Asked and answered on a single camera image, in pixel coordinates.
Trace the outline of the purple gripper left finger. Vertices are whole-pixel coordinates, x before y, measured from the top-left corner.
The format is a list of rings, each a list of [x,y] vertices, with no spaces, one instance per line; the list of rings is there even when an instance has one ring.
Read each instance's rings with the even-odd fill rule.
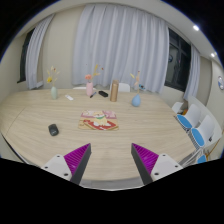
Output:
[[[83,145],[66,155],[57,154],[42,169],[79,185],[91,155],[91,144]]]

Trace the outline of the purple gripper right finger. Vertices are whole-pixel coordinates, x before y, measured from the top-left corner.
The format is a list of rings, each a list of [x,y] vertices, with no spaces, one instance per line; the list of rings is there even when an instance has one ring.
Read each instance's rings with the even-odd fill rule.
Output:
[[[144,185],[182,169],[182,166],[169,155],[158,155],[135,143],[131,144],[131,154]]]

